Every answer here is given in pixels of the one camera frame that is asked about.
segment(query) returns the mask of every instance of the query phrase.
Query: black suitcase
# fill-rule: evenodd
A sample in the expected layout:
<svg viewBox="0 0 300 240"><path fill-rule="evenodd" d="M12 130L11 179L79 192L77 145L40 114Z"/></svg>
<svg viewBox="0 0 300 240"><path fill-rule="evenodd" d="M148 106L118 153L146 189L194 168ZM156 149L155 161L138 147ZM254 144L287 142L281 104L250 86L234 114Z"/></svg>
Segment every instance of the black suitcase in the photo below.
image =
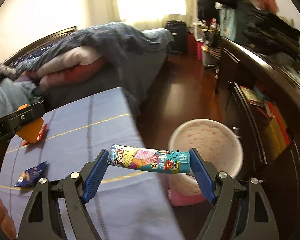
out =
<svg viewBox="0 0 300 240"><path fill-rule="evenodd" d="M172 33L174 38L174 41L170 43L171 53L187 53L188 28L186 23L181 21L168 21L165 28Z"/></svg>

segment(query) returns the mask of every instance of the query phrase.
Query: snack package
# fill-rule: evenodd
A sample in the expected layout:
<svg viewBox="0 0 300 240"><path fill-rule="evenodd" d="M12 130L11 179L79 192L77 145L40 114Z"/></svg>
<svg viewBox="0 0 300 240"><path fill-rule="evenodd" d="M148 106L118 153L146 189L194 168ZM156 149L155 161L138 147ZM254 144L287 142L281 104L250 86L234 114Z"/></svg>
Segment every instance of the snack package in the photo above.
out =
<svg viewBox="0 0 300 240"><path fill-rule="evenodd" d="M111 146L108 163L139 171L173 174L190 172L190 154L188 152L161 151L118 144Z"/></svg>
<svg viewBox="0 0 300 240"><path fill-rule="evenodd" d="M36 142L41 141L42 136L44 135L46 129L47 129L47 124L45 124L45 125L43 125L43 126L41 127L41 130L40 130L40 132L39 132L39 134L38 134L38 136L37 136ZM22 146L25 146L25 145L27 145L27 144L30 144L30 143L24 141L24 142L22 143Z"/></svg>
<svg viewBox="0 0 300 240"><path fill-rule="evenodd" d="M43 162L37 166L30 168L29 170L23 171L14 186L15 187L35 186L46 166L47 166L47 162Z"/></svg>

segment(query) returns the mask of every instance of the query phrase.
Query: yellow stripe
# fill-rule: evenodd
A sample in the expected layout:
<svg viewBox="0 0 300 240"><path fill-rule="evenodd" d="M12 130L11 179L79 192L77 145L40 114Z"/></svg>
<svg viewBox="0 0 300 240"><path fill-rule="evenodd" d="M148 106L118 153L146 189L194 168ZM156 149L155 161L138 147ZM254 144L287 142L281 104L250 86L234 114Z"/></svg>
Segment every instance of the yellow stripe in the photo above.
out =
<svg viewBox="0 0 300 240"><path fill-rule="evenodd" d="M108 183L108 182L113 182L113 181L118 181L118 180L123 180L123 179L131 178L131 177L135 177L135 176L141 175L145 172L146 171L139 171L139 172L130 173L130 174L125 175L125 176L116 177L116 178L113 178L113 179L105 179L105 180L101 181L101 184ZM25 190L25 191L32 191L33 190L33 188L25 188L25 187L7 187L7 186L2 186L2 185L0 185L0 187L1 188L6 188L6 189L16 189L16 190Z"/></svg>
<svg viewBox="0 0 300 240"><path fill-rule="evenodd" d="M49 139L52 139L52 138L55 138L55 137L60 136L60 135L64 135L64 134L67 134L67 133L70 133L70 132L74 132L74 131L80 130L80 129L82 129L82 128L87 128L87 127L89 127L89 126L92 126L92 125L95 125L95 124L98 124L98 123L103 123L103 122L111 121L111 120L114 120L114 119L117 119L117 118L119 118L119 117L126 116L126 115L130 115L130 114L120 114L120 115L117 115L117 116L115 116L115 117L111 117L111 118L106 119L106 120L102 120L102 121L99 121L99 122L94 122L94 123L92 123L92 124L88 124L88 125L85 125L85 126L83 126L83 127L79 127L79 128L73 129L73 130L71 130L71 131L67 131L67 132L64 132L64 133L60 133L60 134L51 136L51 137L49 137L49 138L45 138L44 140L41 140L41 142L46 141L46 140L49 140ZM20 150L20 149L22 149L22 148L24 148L24 147L27 147L27 145L22 146L22 147L17 148L17 149L14 149L14 150L11 150L11 151L8 151L8 152L6 152L6 153L11 153L11 152Z"/></svg>

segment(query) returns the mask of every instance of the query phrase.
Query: folded blanket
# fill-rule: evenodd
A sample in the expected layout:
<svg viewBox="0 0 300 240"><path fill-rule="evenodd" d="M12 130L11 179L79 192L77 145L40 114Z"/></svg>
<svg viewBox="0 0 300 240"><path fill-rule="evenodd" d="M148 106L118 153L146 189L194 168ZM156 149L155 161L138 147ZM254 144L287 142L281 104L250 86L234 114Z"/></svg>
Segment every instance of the folded blanket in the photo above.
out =
<svg viewBox="0 0 300 240"><path fill-rule="evenodd" d="M35 88L32 82L13 82L5 78L0 84L0 117L17 111L24 104L39 102L39 98L32 95Z"/></svg>
<svg viewBox="0 0 300 240"><path fill-rule="evenodd" d="M97 73L108 60L102 56L89 65L76 65L65 70L45 75L39 83L42 91L49 88L78 84Z"/></svg>
<svg viewBox="0 0 300 240"><path fill-rule="evenodd" d="M146 51L159 51L171 41L173 36L167 29L138 31L122 22L92 26L69 34L41 56L19 63L17 76L26 70L36 71L56 56L80 46L96 49L114 66L121 67L125 59Z"/></svg>
<svg viewBox="0 0 300 240"><path fill-rule="evenodd" d="M40 80L39 86L45 91L52 87L84 82L107 62L94 48L81 46L56 56L37 71L25 71L25 75Z"/></svg>
<svg viewBox="0 0 300 240"><path fill-rule="evenodd" d="M37 71L33 71L32 73L27 72L26 74L34 79L41 79L45 75L76 65L90 65L101 56L102 55L97 53L94 48L81 46L56 56L43 64Z"/></svg>

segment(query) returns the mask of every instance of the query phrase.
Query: blue tablecloth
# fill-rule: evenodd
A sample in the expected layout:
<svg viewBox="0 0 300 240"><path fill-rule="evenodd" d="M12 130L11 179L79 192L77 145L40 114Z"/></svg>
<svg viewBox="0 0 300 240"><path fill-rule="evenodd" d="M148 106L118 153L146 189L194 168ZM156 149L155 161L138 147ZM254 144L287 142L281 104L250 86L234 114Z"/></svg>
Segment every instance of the blue tablecloth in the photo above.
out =
<svg viewBox="0 0 300 240"><path fill-rule="evenodd" d="M31 195L14 187L22 171L47 161L45 176L64 179L112 144L143 147L121 88L70 103L43 118L48 124L45 139L22 147L22 139L15 136L2 165L0 197L17 231ZM67 238L75 239L64 200L59 204ZM184 239L155 173L109 166L86 207L104 240Z"/></svg>

